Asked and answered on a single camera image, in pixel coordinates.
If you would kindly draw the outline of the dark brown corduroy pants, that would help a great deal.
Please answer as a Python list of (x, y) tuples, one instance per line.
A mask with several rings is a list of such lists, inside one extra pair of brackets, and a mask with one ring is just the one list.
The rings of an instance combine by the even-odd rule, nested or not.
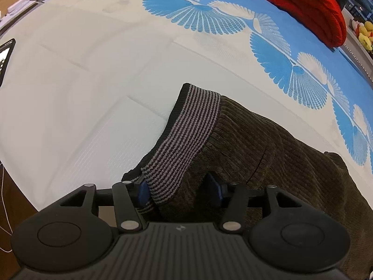
[(308, 146), (226, 96), (184, 84), (159, 140), (123, 179), (146, 181), (144, 218), (177, 223), (193, 215), (208, 172), (251, 190), (276, 185), (325, 212), (350, 234), (343, 271), (352, 279), (369, 275), (372, 209), (342, 158)]

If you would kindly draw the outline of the blue white patterned bedsheet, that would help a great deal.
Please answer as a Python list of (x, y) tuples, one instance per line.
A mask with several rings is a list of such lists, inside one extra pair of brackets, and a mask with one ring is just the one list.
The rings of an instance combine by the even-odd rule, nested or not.
[(13, 38), (1, 161), (36, 209), (134, 168), (186, 82), (338, 153), (372, 200), (372, 87), (266, 0), (33, 0), (1, 25)]

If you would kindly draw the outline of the black tablet device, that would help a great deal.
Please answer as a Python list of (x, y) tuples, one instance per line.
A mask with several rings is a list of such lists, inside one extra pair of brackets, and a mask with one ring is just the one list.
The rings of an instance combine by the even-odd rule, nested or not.
[(16, 40), (12, 38), (0, 46), (0, 86), (3, 84), (6, 69), (16, 43)]

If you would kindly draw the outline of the yellow plush toy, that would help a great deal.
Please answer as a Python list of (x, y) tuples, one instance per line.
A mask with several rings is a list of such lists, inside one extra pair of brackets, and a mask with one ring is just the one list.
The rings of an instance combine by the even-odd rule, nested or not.
[(363, 48), (368, 52), (372, 53), (372, 31), (373, 25), (370, 21), (359, 22), (356, 20), (352, 20), (352, 29), (359, 40), (359, 43), (363, 46)]

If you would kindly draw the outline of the red folded blanket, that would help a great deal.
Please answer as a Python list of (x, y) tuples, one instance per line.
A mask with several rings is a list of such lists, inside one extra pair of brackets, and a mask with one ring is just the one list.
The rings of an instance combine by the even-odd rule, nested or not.
[(345, 19), (336, 0), (267, 0), (308, 28), (327, 47), (346, 41)]

